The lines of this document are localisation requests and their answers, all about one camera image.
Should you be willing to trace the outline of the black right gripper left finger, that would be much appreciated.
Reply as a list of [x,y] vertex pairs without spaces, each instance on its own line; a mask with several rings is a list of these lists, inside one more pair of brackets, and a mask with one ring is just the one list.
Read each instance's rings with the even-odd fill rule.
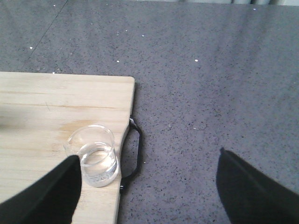
[[0,204],[2,224],[70,224],[82,189],[80,160],[72,155]]

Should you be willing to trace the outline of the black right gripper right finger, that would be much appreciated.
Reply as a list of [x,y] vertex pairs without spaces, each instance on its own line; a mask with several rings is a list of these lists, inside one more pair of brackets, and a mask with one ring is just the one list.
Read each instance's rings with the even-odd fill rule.
[[297,224],[299,195],[224,148],[216,186],[232,224]]

